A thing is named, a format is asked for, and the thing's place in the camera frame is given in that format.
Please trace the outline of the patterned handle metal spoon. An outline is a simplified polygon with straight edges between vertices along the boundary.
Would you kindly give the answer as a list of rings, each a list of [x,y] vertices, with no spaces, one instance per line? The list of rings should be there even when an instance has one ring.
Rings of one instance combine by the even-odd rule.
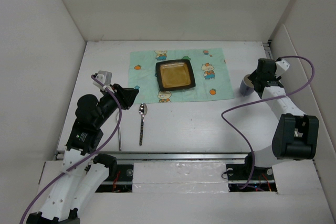
[[[145,103],[141,103],[139,107],[139,115],[141,117],[141,124],[140,124],[140,136],[139,136],[139,145],[142,146],[143,144],[143,132],[144,132],[144,118],[148,112],[148,107]]]

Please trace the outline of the purple white cup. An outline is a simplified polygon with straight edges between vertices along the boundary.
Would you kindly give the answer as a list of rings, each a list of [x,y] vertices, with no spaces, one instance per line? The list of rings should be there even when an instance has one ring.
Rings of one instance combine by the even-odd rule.
[[[239,92],[243,97],[249,96],[255,91],[254,85],[252,81],[249,79],[249,77],[250,77],[249,74],[245,75],[239,87]]]

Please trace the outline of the silver metal fork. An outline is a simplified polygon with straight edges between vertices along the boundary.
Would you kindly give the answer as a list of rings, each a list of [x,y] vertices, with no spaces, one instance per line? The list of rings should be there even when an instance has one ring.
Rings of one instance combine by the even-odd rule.
[[[119,112],[116,114],[116,121],[119,121]],[[120,126],[118,127],[118,141],[119,141],[119,151],[122,151],[122,141],[121,141],[121,128]]]

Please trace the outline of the black square plate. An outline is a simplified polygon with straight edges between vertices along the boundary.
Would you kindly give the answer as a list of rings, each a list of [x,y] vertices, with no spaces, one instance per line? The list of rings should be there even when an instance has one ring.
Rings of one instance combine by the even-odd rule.
[[[160,91],[178,91],[196,87],[193,68],[187,59],[158,62],[155,71]]]

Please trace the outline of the green cartoon cloth placemat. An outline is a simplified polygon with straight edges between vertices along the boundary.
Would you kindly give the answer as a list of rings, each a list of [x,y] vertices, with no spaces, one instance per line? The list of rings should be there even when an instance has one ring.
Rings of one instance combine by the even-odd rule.
[[[129,86],[139,91],[137,104],[234,98],[221,48],[132,52]]]

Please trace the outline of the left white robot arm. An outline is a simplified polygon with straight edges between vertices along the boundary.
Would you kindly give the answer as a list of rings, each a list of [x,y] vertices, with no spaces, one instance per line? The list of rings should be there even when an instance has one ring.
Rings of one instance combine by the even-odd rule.
[[[85,206],[100,184],[117,176],[117,159],[98,152],[102,148],[101,127],[115,110],[129,109],[139,91],[118,84],[100,88],[100,99],[86,94],[78,100],[61,172],[46,186],[51,191],[45,203],[29,214],[27,223],[80,223]]]

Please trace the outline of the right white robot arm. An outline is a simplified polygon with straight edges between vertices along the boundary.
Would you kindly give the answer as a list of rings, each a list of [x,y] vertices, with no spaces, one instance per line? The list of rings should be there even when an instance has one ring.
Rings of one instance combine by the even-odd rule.
[[[299,109],[280,83],[281,75],[289,67],[282,58],[261,58],[257,69],[248,77],[261,100],[278,119],[278,125],[270,146],[246,156],[243,173],[247,178],[254,179],[261,171],[282,162],[313,159],[316,154],[318,118]]]

